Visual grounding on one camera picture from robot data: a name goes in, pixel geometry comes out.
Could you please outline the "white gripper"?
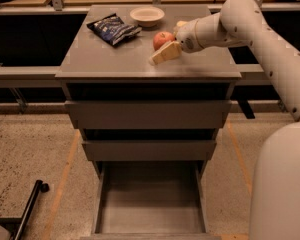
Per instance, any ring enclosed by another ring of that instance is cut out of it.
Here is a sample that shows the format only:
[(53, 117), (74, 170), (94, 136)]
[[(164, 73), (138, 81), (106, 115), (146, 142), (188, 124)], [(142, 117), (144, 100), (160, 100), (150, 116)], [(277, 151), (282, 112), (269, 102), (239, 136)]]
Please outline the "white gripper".
[(149, 58), (151, 65), (158, 65), (165, 61), (176, 59), (181, 55), (182, 50), (186, 53), (203, 50), (196, 34), (198, 20), (195, 19), (187, 22), (187, 24), (180, 28), (175, 26), (176, 41), (168, 41), (155, 51)]

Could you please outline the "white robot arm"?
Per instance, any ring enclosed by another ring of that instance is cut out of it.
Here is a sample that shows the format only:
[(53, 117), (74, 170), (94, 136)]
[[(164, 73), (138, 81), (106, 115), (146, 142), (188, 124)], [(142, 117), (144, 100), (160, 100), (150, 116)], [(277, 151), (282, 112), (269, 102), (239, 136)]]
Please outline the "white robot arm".
[(300, 51), (266, 22), (255, 0), (226, 0), (219, 13), (175, 27), (153, 65), (183, 52), (246, 46), (294, 119), (263, 144), (254, 169), (249, 240), (300, 240)]

